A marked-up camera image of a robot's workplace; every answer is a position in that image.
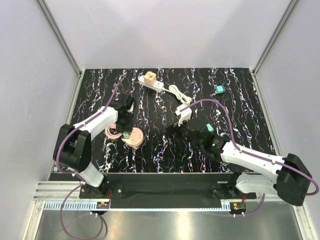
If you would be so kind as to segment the green plug adapter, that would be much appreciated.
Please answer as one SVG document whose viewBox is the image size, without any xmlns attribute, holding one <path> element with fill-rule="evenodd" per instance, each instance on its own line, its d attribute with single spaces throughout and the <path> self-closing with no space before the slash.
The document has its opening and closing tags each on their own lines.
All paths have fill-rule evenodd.
<svg viewBox="0 0 320 240">
<path fill-rule="evenodd" d="M 127 132 L 127 131 L 125 131 L 125 132 L 123 132 L 123 138 L 124 139 L 129 139 L 130 138 L 130 135 L 131 135 L 131 133 L 130 132 Z"/>
</svg>

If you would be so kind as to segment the pink round power socket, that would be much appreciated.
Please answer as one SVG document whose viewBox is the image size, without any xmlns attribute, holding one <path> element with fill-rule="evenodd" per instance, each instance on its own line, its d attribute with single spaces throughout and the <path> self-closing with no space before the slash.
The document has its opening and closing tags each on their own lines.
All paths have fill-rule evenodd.
<svg viewBox="0 0 320 240">
<path fill-rule="evenodd" d="M 125 138 L 124 142 L 132 148 L 141 146 L 144 142 L 144 133 L 140 128 L 133 127 L 129 138 Z"/>
</svg>

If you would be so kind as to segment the white power strip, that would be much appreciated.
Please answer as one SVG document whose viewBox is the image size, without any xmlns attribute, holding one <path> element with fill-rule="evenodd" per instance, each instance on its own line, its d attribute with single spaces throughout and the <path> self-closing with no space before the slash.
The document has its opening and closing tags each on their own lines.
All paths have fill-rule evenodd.
<svg viewBox="0 0 320 240">
<path fill-rule="evenodd" d="M 155 73 L 140 76 L 138 82 L 140 85 L 155 90 L 158 93 L 164 90 L 164 83 L 157 80 Z"/>
</svg>

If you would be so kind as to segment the pink cube plug adapter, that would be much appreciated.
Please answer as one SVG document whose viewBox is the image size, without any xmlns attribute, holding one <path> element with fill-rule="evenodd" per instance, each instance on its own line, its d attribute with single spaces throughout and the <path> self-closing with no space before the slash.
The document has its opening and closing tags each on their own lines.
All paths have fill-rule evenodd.
<svg viewBox="0 0 320 240">
<path fill-rule="evenodd" d="M 153 86 L 156 81 L 157 81 L 157 74 L 151 71 L 148 71 L 144 76 L 143 76 L 145 84 L 149 86 Z"/>
</svg>

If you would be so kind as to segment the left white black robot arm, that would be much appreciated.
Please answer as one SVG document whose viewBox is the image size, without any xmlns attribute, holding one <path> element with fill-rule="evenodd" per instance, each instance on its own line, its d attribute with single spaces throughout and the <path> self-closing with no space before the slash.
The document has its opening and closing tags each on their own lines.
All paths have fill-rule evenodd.
<svg viewBox="0 0 320 240">
<path fill-rule="evenodd" d="M 133 131 L 135 99 L 120 93 L 118 99 L 101 107 L 96 113 L 74 125 L 64 124 L 58 133 L 53 159 L 56 166 L 70 169 L 90 187 L 97 198 L 108 193 L 105 176 L 92 163 L 92 140 L 108 126 L 115 124 L 121 134 Z"/>
</svg>

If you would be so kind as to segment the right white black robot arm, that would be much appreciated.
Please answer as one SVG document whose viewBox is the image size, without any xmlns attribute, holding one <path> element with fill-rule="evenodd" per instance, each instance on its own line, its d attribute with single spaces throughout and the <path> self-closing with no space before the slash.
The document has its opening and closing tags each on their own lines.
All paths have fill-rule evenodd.
<svg viewBox="0 0 320 240">
<path fill-rule="evenodd" d="M 270 155 L 234 144 L 229 137 L 219 136 L 210 124 L 197 119 L 175 122 L 166 131 L 198 147 L 211 161 L 250 170 L 249 173 L 237 173 L 233 182 L 227 185 L 230 197 L 236 199 L 243 194 L 261 193 L 277 195 L 293 206 L 303 205 L 312 175 L 297 155 Z"/>
</svg>

